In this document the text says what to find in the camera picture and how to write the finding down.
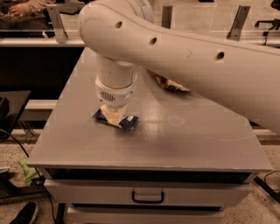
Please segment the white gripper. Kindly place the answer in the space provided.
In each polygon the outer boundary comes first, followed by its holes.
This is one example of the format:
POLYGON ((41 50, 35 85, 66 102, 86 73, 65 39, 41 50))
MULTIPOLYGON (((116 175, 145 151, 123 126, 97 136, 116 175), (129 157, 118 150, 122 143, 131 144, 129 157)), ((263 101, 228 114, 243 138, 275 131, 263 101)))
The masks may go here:
POLYGON ((101 112, 109 124, 120 127, 127 108, 126 104, 130 102, 135 90, 136 80, 135 75, 98 75, 96 77, 96 96, 104 103, 101 106, 101 112))

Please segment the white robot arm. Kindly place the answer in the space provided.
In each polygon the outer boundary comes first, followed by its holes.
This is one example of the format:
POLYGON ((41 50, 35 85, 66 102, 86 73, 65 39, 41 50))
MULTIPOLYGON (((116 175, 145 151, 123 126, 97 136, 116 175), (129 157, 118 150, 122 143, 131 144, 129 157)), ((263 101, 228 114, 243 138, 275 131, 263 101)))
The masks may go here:
POLYGON ((125 105, 140 66, 280 134, 280 52, 276 48, 165 29, 147 0, 96 0, 78 16, 97 53, 98 88, 125 105))

